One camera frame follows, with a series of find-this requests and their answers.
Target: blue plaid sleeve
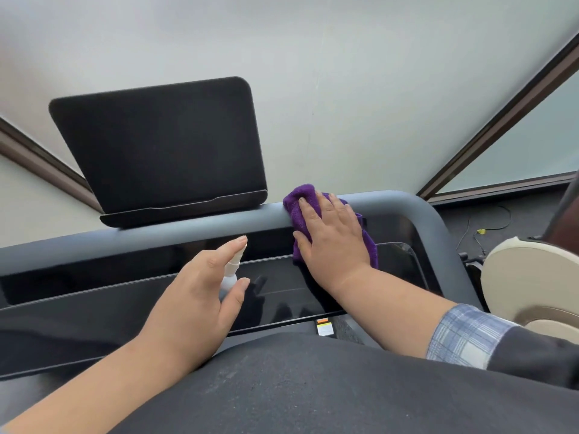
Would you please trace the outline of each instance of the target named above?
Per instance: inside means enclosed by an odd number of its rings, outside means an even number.
[[[517,326],[467,304],[458,304],[442,317],[426,359],[486,369],[506,332]]]

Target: spray bottle cap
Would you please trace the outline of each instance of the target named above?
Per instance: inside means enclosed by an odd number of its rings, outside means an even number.
[[[233,259],[231,259],[225,265],[225,277],[231,277],[235,274],[235,271],[239,268],[239,262],[242,260],[243,251],[245,251],[247,245],[240,249],[237,253],[235,253]]]

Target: hand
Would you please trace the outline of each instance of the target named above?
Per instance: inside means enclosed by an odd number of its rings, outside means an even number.
[[[201,251],[177,274],[153,307],[136,338],[150,350],[165,351],[188,373],[209,359],[227,336],[242,307],[248,278],[237,281],[223,302],[219,290],[225,264],[247,243],[242,236]]]
[[[329,195],[330,200],[317,190],[315,194],[321,217],[306,200],[299,200],[312,242],[300,231],[294,231],[293,236],[315,281],[335,297],[348,279],[371,269],[370,256],[352,207],[342,204],[334,194]]]

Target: finger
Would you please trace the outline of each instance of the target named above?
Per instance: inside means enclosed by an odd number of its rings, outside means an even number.
[[[233,326],[233,322],[242,308],[245,290],[249,285],[249,278],[239,279],[221,302],[218,320],[222,329],[229,331]]]
[[[303,261],[307,264],[312,255],[312,244],[301,231],[294,231],[293,237],[295,237],[295,240],[298,243],[299,252],[302,254]]]
[[[328,198],[322,195],[322,192],[315,191],[315,196],[318,198],[320,210],[322,213],[322,221],[326,225],[336,225],[339,222],[336,209],[333,204],[329,202]]]
[[[207,259],[207,266],[209,268],[224,267],[227,262],[233,259],[235,253],[241,251],[246,245],[247,236],[241,236],[232,241],[228,241],[216,249],[215,253],[212,253],[211,257]]]
[[[304,198],[298,200],[299,209],[302,211],[302,216],[306,222],[306,226],[312,238],[315,237],[316,233],[324,226],[324,222],[315,212],[314,207],[308,204]]]
[[[346,206],[343,204],[343,202],[340,201],[340,198],[338,198],[333,193],[330,193],[329,194],[329,200],[332,203],[332,205],[334,206],[334,209],[336,210],[336,213],[337,213],[337,217],[340,219],[342,224],[351,228],[351,226],[350,226],[350,224],[352,222],[351,217],[348,214],[348,211],[346,210]]]
[[[350,204],[346,204],[346,211],[348,212],[348,216],[350,216],[350,228],[355,234],[362,236],[362,226]]]

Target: purple microfiber towel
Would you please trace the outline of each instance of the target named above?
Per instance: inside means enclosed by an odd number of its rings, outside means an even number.
[[[329,199],[327,193],[322,193],[326,198]],[[312,241],[312,236],[308,232],[308,228],[306,226],[306,221],[302,216],[302,211],[299,208],[298,200],[300,198],[304,198],[312,207],[318,216],[321,216],[320,211],[320,204],[318,204],[318,199],[315,196],[315,188],[311,184],[302,184],[301,186],[296,187],[293,191],[284,198],[284,207],[286,211],[290,214],[291,223],[293,227],[304,233],[310,241]],[[362,215],[356,213],[358,220],[361,222]],[[362,239],[364,239],[364,244],[368,249],[368,254],[370,255],[370,265],[372,268],[378,268],[378,250],[376,248],[376,244],[370,237],[370,235],[364,230],[362,232]],[[299,262],[303,262],[302,254],[299,252],[298,243],[293,243],[293,259]]]

